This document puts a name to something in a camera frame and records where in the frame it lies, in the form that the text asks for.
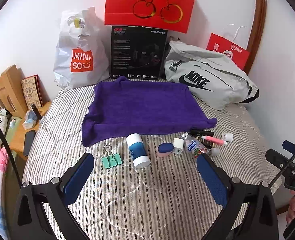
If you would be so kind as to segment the person's right hand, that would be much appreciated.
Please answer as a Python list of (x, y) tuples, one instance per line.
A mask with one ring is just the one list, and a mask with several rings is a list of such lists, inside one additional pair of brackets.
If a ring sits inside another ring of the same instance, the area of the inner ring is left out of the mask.
[(290, 222), (295, 218), (295, 191), (291, 190), (290, 194), (292, 194), (293, 197), (290, 199), (288, 211), (286, 214), (287, 224), (290, 224)]

